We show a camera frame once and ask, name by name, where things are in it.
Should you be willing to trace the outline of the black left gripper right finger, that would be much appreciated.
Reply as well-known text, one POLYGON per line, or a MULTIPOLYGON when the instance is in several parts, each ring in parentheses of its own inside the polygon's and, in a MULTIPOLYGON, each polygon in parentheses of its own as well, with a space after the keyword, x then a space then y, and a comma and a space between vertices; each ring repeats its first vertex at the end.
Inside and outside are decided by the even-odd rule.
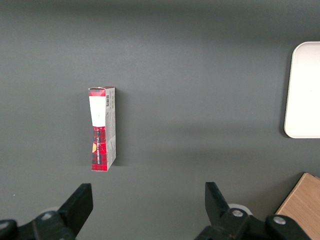
POLYGON ((241 240, 248 228, 250 216, 240 208, 231 208, 215 182, 205 183, 205 210, 210 225, 196 240, 241 240))

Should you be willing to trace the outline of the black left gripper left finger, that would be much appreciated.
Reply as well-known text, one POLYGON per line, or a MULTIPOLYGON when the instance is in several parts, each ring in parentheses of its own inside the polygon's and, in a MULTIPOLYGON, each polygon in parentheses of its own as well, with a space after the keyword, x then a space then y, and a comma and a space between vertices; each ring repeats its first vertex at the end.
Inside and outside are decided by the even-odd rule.
POLYGON ((43 212, 32 221, 36 240, 75 240, 93 210, 90 183, 82 183, 58 210, 43 212))

